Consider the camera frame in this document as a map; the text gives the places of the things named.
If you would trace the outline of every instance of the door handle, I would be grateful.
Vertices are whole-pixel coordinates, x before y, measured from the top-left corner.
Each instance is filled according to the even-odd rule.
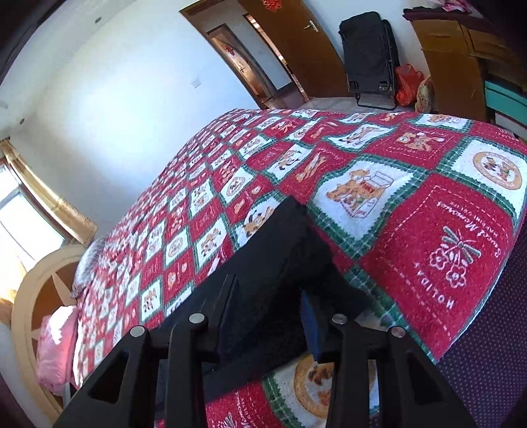
[[[304,27],[305,30],[307,30],[308,28],[312,28],[315,33],[318,33],[318,28],[312,20],[309,20],[309,24]]]

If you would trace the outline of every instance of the curtain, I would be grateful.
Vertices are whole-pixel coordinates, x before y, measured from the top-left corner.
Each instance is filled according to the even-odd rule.
[[[15,250],[0,240],[0,323],[11,326],[11,311],[15,303],[16,291],[26,276],[26,269]]]
[[[27,166],[20,154],[11,145],[9,138],[0,142],[0,149],[21,182],[39,201],[42,208],[66,229],[71,236],[87,247],[95,236],[97,225],[80,214],[72,205],[46,186]]]

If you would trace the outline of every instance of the pink pillow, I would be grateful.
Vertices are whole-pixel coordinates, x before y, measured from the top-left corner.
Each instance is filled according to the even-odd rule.
[[[61,306],[53,315],[42,318],[36,376],[39,385],[55,395],[62,396],[64,385],[71,379],[78,316],[76,306]]]

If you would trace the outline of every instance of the teal drawer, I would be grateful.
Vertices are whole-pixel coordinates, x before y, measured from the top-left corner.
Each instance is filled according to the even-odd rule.
[[[527,98],[492,82],[485,82],[487,106],[527,125]]]

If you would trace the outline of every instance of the pillow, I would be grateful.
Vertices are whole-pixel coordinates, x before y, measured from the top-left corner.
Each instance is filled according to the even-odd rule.
[[[105,243],[106,236],[97,238],[82,255],[81,260],[79,260],[75,276],[73,277],[71,292],[71,297],[74,299],[77,299],[81,295],[82,290],[93,280],[94,268],[97,265],[97,261],[99,261]]]
[[[417,89],[417,102],[415,111],[417,113],[430,113],[434,104],[434,84],[432,77],[428,76],[423,80]]]
[[[42,318],[36,375],[39,385],[55,395],[62,396],[64,385],[71,379],[78,316],[76,306],[61,306]]]

